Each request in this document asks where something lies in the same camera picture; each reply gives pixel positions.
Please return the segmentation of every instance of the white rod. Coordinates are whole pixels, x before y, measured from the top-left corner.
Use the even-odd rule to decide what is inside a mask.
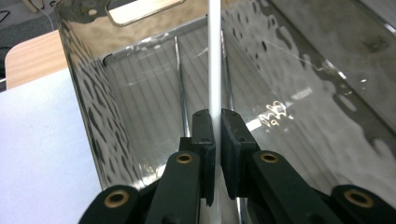
[[[221,223],[219,183],[222,179],[220,167],[220,118],[221,118],[221,1],[207,0],[208,44],[209,44],[209,112],[212,117],[216,141],[215,195],[210,209],[210,223]]]

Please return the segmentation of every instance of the metal bar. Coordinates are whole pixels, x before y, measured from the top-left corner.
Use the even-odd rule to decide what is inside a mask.
[[[227,106],[233,111],[233,88],[231,87],[230,69],[228,67],[227,50],[225,48],[225,37],[221,30],[221,49],[222,49],[222,66],[225,78],[225,90],[227,92]]]
[[[184,90],[183,73],[181,71],[180,53],[178,50],[177,36],[175,36],[175,47],[177,57],[178,86],[180,91],[181,116],[183,118],[183,132],[185,137],[190,137],[189,117],[187,115],[186,92]]]

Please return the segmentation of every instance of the black cable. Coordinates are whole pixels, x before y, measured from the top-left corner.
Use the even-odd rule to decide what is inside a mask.
[[[0,19],[0,22],[2,22],[9,15],[9,13],[11,13],[11,12],[8,11],[8,10],[3,10],[3,11],[0,11],[0,14],[1,13],[6,13],[6,16],[4,16],[2,19]]]

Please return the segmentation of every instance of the screw hole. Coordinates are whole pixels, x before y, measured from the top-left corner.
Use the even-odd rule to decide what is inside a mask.
[[[176,158],[178,163],[186,164],[192,161],[192,156],[190,154],[181,154]]]
[[[277,156],[273,155],[271,153],[263,153],[261,155],[261,158],[263,161],[268,162],[268,163],[275,163],[277,162]]]
[[[105,206],[108,208],[116,208],[124,205],[129,200],[129,194],[124,189],[118,189],[111,192],[105,198]]]
[[[344,197],[350,202],[359,207],[370,208],[373,207],[373,199],[367,194],[356,189],[350,189],[344,192]]]

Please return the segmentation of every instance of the black plastic clamp jaw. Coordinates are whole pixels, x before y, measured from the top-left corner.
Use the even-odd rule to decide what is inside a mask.
[[[88,223],[198,223],[200,199],[213,203],[216,144],[208,110],[192,116],[192,137],[180,138],[163,176],[137,191],[114,186],[102,191],[80,220]]]
[[[396,223],[396,211],[369,190],[311,189],[284,157],[258,147],[235,112],[221,113],[221,166],[230,198],[248,197],[254,223]]]

